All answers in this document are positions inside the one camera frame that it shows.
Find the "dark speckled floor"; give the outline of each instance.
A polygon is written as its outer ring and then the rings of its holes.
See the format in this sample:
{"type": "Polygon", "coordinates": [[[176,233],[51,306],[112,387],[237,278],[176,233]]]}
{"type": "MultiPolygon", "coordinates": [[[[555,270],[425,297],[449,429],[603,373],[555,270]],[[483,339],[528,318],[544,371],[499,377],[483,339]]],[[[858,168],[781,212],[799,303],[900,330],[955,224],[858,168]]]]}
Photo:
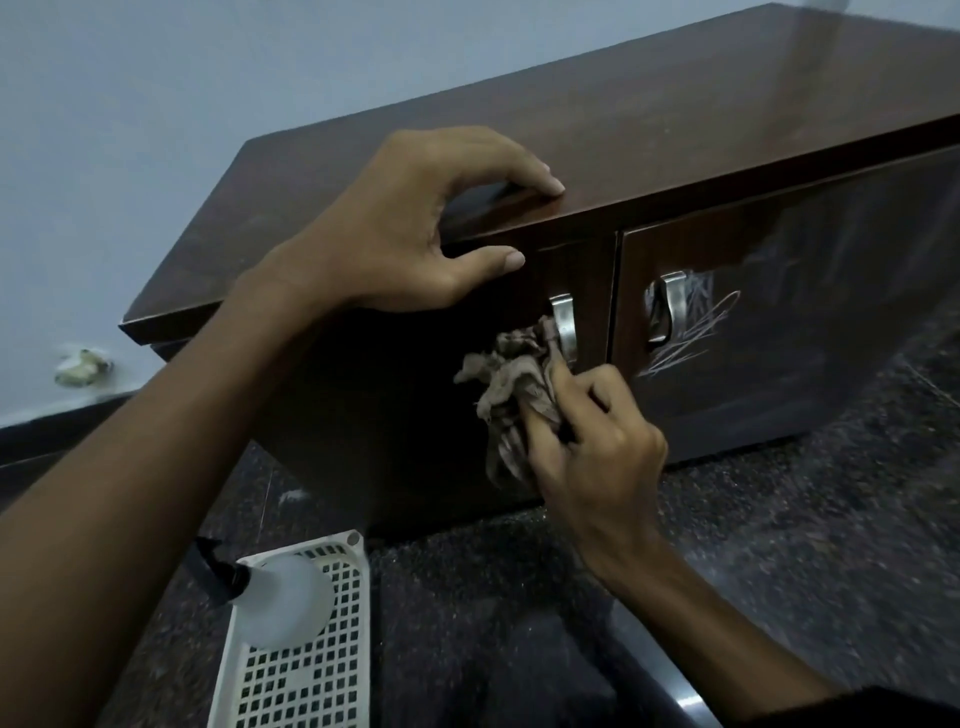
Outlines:
{"type": "MultiPolygon", "coordinates": [[[[958,469],[954,305],[836,423],[667,473],[663,522],[728,599],[836,680],[960,704],[958,469]]],[[[297,489],[250,447],[204,532],[233,556],[328,532],[324,505],[297,489]]],[[[650,705],[677,717],[667,695],[710,723],[540,509],[371,562],[383,725],[633,724],[650,705]]],[[[227,622],[179,573],[100,725],[205,725],[227,622]]]]}

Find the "stainless steel handle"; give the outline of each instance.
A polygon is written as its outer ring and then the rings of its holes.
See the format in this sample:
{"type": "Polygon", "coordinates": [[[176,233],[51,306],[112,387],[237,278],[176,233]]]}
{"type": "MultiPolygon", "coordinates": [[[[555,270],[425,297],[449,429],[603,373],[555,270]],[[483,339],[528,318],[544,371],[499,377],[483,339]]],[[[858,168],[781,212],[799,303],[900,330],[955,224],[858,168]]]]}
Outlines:
{"type": "Polygon", "coordinates": [[[553,320],[560,336],[560,351],[569,366],[577,363],[577,325],[573,321],[573,296],[562,293],[550,298],[553,320]]]}
{"type": "Polygon", "coordinates": [[[675,271],[660,276],[651,288],[648,343],[650,349],[656,349],[669,341],[680,341],[686,333],[686,273],[675,271]]]}

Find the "forearm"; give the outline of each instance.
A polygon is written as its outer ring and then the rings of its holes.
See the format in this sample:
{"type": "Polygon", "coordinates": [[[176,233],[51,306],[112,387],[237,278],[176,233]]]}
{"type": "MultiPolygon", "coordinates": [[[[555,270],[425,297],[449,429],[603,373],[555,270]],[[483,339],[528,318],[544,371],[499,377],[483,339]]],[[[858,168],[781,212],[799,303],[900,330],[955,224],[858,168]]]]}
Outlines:
{"type": "Polygon", "coordinates": [[[228,300],[0,517],[0,723],[92,720],[289,363],[291,335],[228,300]]]}
{"type": "Polygon", "coordinates": [[[840,692],[737,612],[664,542],[607,570],[604,580],[726,725],[840,692]]]}

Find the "wooden cabinet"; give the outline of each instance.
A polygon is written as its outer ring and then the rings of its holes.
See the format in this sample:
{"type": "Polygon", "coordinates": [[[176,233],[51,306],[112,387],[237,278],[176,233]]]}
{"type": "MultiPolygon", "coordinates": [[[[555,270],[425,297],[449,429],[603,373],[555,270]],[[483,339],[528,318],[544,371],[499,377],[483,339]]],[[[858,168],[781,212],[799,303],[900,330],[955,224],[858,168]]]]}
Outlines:
{"type": "Polygon", "coordinates": [[[405,535],[532,497],[486,483],[478,391],[451,379],[559,293],[579,368],[618,366],[674,460],[803,431],[960,279],[958,67],[955,33],[767,5],[267,134],[121,326],[173,355],[389,132],[487,124],[566,193],[472,190],[445,212],[444,249],[507,243],[527,265],[447,311],[329,322],[257,430],[331,528],[405,535]],[[668,293],[687,334],[665,318],[668,293]],[[652,349],[652,334],[672,340],[652,349]]]}
{"type": "Polygon", "coordinates": [[[624,234],[612,362],[671,460],[827,422],[960,279],[960,149],[624,234]],[[685,329],[650,338],[654,280],[685,329]]]}
{"type": "Polygon", "coordinates": [[[256,440],[304,483],[324,487],[332,525],[399,536],[537,498],[487,481],[487,426],[475,414],[483,387],[454,384],[453,375],[465,353],[535,323],[563,292],[574,297],[580,360],[602,364],[614,238],[524,252],[515,279],[449,310],[353,311],[332,322],[272,399],[256,440]]]}

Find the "dirty rag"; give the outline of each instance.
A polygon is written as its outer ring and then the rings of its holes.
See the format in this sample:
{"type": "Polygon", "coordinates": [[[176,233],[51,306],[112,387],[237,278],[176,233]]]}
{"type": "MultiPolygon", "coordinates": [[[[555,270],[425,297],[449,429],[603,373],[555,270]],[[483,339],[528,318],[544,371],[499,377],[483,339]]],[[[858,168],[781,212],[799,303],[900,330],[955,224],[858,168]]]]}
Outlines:
{"type": "Polygon", "coordinates": [[[557,432],[564,422],[550,381],[550,363],[560,357],[557,325],[543,316],[531,327],[497,334],[490,353],[469,353],[456,383],[477,379],[487,391],[477,402],[477,417],[487,423],[487,478],[497,485],[535,479],[527,458],[521,401],[539,412],[557,432]]]}

